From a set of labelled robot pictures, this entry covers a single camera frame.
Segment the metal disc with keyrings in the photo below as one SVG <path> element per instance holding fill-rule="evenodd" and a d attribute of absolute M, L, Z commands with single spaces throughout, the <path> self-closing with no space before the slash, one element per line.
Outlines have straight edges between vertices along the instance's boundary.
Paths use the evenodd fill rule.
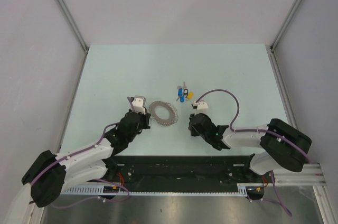
<path fill-rule="evenodd" d="M 177 123 L 179 116 L 176 108 L 169 102 L 154 101 L 149 105 L 151 120 L 161 126 L 171 126 Z"/>

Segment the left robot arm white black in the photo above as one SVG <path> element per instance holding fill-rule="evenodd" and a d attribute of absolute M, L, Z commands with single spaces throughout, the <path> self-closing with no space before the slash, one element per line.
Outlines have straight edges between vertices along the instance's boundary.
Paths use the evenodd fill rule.
<path fill-rule="evenodd" d="M 150 128 L 150 117 L 147 111 L 129 110 L 120 122 L 106 126 L 102 136 L 88 146 L 74 152 L 42 152 L 22 177 L 22 184 L 31 187 L 32 202 L 43 208 L 70 187 L 101 178 L 112 181 L 117 175 L 112 157 Z"/>

